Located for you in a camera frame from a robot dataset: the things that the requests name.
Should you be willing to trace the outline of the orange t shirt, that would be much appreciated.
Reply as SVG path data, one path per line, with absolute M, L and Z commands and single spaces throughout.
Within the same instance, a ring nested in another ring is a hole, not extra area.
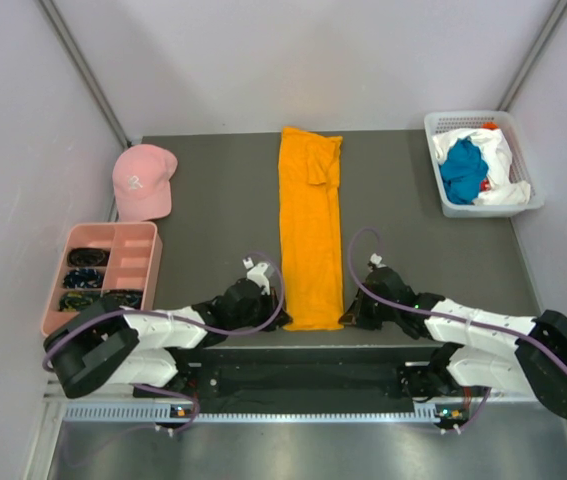
M 342 141 L 293 127 L 281 132 L 279 231 L 289 331 L 343 328 Z

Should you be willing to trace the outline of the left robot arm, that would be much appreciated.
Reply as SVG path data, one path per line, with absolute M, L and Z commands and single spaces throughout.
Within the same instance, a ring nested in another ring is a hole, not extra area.
M 246 278 L 222 295 L 176 310 L 137 310 L 106 297 L 44 340 L 43 368 L 70 399 L 109 384 L 143 384 L 175 397 L 189 387 L 190 374 L 174 350 L 211 347 L 291 322 L 275 288 Z

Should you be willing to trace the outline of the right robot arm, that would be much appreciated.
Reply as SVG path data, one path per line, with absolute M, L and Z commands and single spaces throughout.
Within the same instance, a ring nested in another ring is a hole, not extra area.
M 424 366 L 404 365 L 399 380 L 418 399 L 482 387 L 534 397 L 567 420 L 567 317 L 554 310 L 510 316 L 415 293 L 391 268 L 372 266 L 340 323 L 364 330 L 398 326 L 438 343 Z

